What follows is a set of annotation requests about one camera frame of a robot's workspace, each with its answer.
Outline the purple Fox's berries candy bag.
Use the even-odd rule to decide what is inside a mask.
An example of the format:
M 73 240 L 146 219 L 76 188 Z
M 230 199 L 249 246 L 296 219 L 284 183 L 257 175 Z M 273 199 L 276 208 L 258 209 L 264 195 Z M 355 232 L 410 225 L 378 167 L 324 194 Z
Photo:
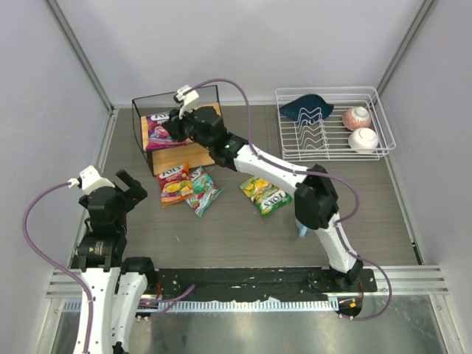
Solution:
M 163 150 L 187 145 L 186 141 L 177 142 L 173 140 L 167 130 L 164 129 L 163 124 L 168 120 L 168 112 L 151 114 L 145 117 L 145 122 L 147 123 L 146 151 Z

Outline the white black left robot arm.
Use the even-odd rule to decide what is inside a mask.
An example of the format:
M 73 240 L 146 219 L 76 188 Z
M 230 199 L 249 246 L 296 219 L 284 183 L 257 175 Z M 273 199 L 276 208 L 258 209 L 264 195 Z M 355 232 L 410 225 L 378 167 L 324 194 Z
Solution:
M 149 257 L 124 258 L 127 214 L 148 193 L 126 171 L 117 177 L 126 190 L 101 176 L 93 165 L 80 172 L 80 205 L 88 211 L 73 266 L 82 286 L 75 353 L 128 353 L 139 300 L 157 275 Z

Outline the orange Fox's fruits candy bag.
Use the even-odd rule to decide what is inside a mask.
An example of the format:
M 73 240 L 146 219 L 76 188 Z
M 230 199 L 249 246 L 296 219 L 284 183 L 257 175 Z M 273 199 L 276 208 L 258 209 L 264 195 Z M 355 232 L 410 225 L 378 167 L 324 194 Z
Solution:
M 190 180 L 190 166 L 181 164 L 157 175 L 162 207 L 166 208 L 194 195 Z

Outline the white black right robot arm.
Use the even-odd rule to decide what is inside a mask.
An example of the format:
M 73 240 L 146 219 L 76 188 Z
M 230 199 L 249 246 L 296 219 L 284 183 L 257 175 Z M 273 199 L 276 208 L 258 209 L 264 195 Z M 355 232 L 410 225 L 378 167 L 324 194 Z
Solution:
M 206 148 L 217 165 L 262 178 L 289 194 L 300 236 L 316 233 L 338 283 L 354 285 L 359 281 L 364 264 L 342 228 L 334 176 L 326 169 L 318 164 L 312 168 L 290 164 L 250 145 L 247 139 L 229 132 L 210 106 L 183 114 L 173 109 L 163 127 L 177 142 L 189 139 Z

